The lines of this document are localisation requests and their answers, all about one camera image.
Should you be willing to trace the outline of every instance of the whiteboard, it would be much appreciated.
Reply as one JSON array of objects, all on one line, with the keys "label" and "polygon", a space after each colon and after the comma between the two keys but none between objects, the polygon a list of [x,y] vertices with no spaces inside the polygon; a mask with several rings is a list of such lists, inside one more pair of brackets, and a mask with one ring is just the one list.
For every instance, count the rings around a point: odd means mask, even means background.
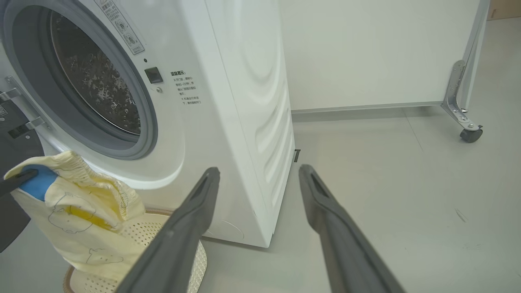
[{"label": "whiteboard", "polygon": [[280,0],[291,108],[441,103],[480,0]]}]

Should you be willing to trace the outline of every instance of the floor seam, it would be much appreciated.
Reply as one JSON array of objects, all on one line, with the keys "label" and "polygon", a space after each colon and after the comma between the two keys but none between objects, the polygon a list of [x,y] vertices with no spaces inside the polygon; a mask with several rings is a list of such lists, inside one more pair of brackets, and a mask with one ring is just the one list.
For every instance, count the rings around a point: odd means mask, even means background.
[{"label": "floor seam", "polygon": [[411,125],[411,122],[409,121],[409,117],[407,117],[407,114],[405,113],[405,111],[403,110],[403,108],[402,108],[402,112],[403,112],[403,116],[405,116],[405,119],[407,119],[407,123],[409,123],[409,127],[410,127],[411,130],[413,131],[414,137],[416,138],[416,141],[418,142],[418,145],[420,146],[421,152],[424,153],[423,148],[421,147],[420,140],[418,139],[418,136],[416,136],[416,133],[414,132],[414,128],[413,128],[413,126]]}]

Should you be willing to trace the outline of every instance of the washing machine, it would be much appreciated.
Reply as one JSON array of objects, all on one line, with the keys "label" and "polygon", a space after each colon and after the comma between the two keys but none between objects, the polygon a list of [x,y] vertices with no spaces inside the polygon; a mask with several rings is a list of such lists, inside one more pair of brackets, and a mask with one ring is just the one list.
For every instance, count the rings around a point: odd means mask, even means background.
[{"label": "washing machine", "polygon": [[36,129],[158,209],[217,166],[205,236],[269,246],[294,154],[276,0],[0,4],[1,97],[29,120],[13,139]]}]

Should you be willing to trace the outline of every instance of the black wheel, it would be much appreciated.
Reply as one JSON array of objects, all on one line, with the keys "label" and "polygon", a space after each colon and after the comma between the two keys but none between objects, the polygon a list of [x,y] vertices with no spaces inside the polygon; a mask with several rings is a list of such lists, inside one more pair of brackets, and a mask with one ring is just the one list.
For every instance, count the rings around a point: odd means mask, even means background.
[{"label": "black wheel", "polygon": [[463,131],[460,133],[460,137],[468,143],[473,143],[476,140],[478,140],[482,134],[483,134],[482,129],[479,129],[476,131],[469,131],[467,129],[463,129]]}]

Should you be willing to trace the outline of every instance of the gray floor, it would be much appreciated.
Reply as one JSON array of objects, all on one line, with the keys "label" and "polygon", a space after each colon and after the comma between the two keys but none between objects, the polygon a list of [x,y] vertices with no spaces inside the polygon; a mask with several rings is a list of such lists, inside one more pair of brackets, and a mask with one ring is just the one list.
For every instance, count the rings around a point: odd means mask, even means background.
[{"label": "gray floor", "polygon": [[[296,147],[269,249],[203,240],[200,293],[328,292],[297,170],[311,164],[408,292],[521,288],[521,19],[488,23],[470,117],[474,144],[439,107],[294,118]],[[60,292],[67,264],[30,224],[0,254],[6,292]]]}]

